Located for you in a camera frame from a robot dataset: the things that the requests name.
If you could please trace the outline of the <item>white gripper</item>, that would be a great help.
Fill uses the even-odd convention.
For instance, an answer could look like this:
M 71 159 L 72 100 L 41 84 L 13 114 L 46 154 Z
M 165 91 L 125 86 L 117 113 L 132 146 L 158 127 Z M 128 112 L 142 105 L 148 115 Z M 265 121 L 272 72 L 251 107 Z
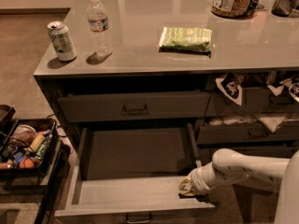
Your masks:
M 189 177 L 184 177 L 180 185 L 179 193 L 185 197 L 194 197 L 195 195 L 206 195 L 216 187 L 217 176 L 212 166 L 203 166 L 193 169 Z

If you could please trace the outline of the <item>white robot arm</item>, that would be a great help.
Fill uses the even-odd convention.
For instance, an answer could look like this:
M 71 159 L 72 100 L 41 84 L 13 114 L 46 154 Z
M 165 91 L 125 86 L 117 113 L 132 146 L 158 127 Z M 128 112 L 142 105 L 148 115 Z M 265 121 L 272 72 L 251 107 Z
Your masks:
M 219 186 L 254 177 L 279 188 L 274 224 L 299 222 L 299 152 L 290 159 L 243 155 L 229 148 L 218 149 L 212 161 L 185 176 L 179 193 L 192 197 L 205 195 Z

